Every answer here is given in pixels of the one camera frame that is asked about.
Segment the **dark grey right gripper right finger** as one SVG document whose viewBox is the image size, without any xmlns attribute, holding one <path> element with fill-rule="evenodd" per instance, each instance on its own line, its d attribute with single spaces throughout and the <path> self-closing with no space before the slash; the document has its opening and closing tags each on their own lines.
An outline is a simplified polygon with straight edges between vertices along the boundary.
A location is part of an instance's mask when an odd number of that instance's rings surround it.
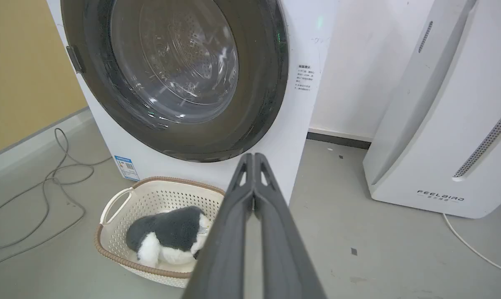
<svg viewBox="0 0 501 299">
<path fill-rule="evenodd" d="M 261 223 L 263 297 L 325 299 L 292 214 L 265 155 L 254 155 L 254 214 Z"/>
</svg>

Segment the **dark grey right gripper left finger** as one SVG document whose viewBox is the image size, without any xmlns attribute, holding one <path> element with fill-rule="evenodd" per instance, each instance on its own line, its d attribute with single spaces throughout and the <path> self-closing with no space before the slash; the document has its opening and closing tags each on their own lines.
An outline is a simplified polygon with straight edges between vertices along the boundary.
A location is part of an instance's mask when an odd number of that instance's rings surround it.
<svg viewBox="0 0 501 299">
<path fill-rule="evenodd" d="M 253 155 L 236 166 L 216 219 L 182 297 L 184 299 L 242 299 L 246 225 L 252 209 Z"/>
</svg>

